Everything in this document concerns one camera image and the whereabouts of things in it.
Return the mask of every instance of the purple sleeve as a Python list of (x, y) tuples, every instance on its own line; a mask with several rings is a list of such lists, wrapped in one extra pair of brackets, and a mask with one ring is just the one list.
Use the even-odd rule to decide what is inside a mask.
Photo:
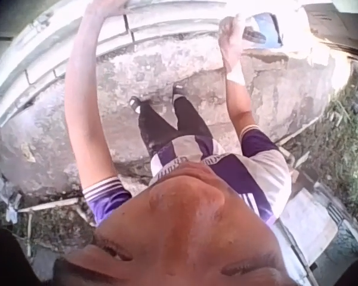
[(249, 158), (269, 150), (278, 150), (278, 147), (259, 129), (250, 129), (243, 135), (241, 151), (245, 157)]
[(103, 180), (84, 190), (84, 197), (99, 225), (111, 212), (131, 198), (117, 177)]

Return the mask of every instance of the striped shirt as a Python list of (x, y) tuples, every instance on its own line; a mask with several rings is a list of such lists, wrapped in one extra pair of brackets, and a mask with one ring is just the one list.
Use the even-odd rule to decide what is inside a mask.
[[(178, 137), (152, 158), (150, 184), (183, 162), (202, 162), (227, 182), (265, 223), (272, 225), (291, 194), (288, 165), (277, 146), (256, 125), (243, 130), (240, 142), (243, 155), (226, 153), (209, 137)], [(118, 178), (106, 179), (85, 189), (84, 196), (97, 223), (131, 198)]]

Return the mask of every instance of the foot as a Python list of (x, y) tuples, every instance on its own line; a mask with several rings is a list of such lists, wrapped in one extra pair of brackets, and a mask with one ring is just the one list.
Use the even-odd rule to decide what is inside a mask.
[(137, 97), (131, 97), (129, 100), (129, 105), (135, 113), (141, 113), (141, 100)]
[(181, 97), (186, 97), (186, 91), (184, 90), (183, 85), (174, 85), (172, 89), (172, 104), (175, 100)]

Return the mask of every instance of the leg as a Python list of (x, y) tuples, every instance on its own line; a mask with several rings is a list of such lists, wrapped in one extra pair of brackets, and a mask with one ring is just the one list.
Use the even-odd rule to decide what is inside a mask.
[(130, 105), (134, 111), (139, 113), (139, 130), (150, 157), (153, 157), (167, 143), (178, 137), (178, 130), (161, 118), (148, 102), (141, 102), (133, 97), (130, 100)]
[(209, 131), (203, 118), (201, 118), (191, 102), (186, 98), (181, 86), (174, 87), (172, 100), (180, 132), (212, 138), (211, 131)]

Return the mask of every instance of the hand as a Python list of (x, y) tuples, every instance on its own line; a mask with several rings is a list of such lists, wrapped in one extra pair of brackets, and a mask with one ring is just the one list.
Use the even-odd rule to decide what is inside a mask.
[(126, 14), (125, 4), (127, 2), (128, 0), (92, 0), (90, 6), (105, 19)]
[(227, 73), (240, 64), (244, 29), (245, 19), (241, 15), (226, 17), (220, 22), (219, 46)]

